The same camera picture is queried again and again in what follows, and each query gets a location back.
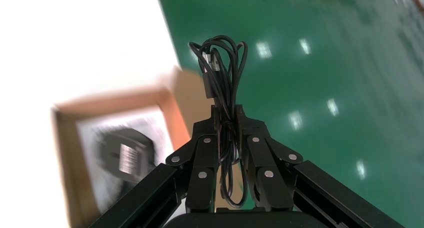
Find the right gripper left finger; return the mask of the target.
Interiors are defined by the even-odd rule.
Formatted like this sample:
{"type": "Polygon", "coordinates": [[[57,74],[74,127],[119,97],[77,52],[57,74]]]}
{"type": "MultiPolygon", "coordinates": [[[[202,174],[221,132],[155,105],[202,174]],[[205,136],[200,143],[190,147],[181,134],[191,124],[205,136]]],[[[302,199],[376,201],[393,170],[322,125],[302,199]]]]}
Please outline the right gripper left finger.
{"type": "Polygon", "coordinates": [[[215,210],[219,114],[193,125],[192,138],[101,215],[92,228],[200,228],[215,210]]]}

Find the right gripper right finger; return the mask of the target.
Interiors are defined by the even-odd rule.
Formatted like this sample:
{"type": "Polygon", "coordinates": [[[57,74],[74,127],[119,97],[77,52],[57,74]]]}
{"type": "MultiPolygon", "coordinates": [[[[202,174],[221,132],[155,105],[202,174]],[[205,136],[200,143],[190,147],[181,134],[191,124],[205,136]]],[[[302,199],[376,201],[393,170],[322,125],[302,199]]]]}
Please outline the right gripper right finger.
{"type": "Polygon", "coordinates": [[[264,228],[398,228],[400,224],[236,107],[249,189],[264,228]]]}

